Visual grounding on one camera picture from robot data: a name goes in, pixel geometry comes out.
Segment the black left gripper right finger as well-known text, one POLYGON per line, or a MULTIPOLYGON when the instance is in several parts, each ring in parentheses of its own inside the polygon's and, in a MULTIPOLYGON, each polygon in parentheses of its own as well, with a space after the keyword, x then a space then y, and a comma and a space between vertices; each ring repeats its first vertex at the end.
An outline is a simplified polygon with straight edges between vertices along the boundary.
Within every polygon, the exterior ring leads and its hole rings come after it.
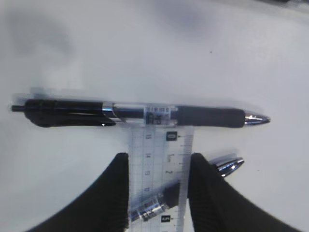
POLYGON ((188 199, 196 232, 295 232, 230 186, 202 154, 190 161, 188 199))

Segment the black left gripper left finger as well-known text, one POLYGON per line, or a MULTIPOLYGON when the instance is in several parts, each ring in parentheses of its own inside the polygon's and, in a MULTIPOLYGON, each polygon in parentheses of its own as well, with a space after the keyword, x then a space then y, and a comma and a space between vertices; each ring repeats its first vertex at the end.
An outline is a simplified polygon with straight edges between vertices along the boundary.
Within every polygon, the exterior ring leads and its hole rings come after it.
POLYGON ((95 182, 32 232, 124 232, 128 226, 128 154, 118 153, 95 182))

